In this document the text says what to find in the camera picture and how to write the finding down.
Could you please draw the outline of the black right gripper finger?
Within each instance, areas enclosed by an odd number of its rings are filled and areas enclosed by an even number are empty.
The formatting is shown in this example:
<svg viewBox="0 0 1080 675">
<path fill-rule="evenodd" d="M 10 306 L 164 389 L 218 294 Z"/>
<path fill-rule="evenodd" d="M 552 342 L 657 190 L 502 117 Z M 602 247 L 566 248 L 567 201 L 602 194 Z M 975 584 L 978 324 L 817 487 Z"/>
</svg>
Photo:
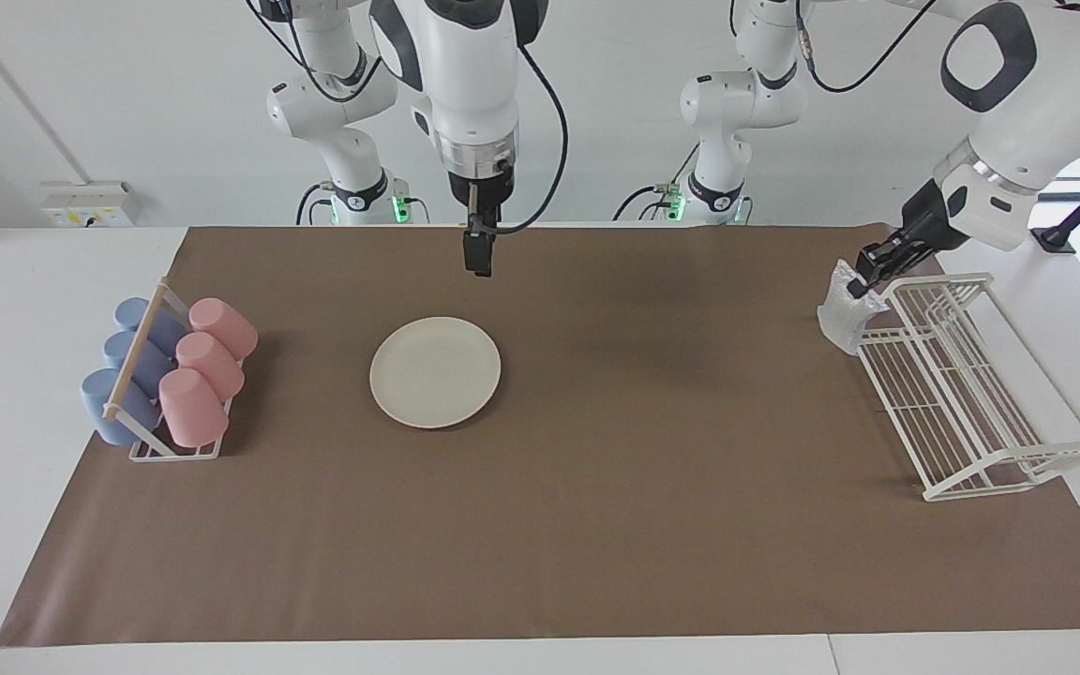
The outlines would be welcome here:
<svg viewBox="0 0 1080 675">
<path fill-rule="evenodd" d="M 465 230 L 462 234 L 464 269 L 477 278 L 492 276 L 492 247 L 496 235 Z"/>
</svg>

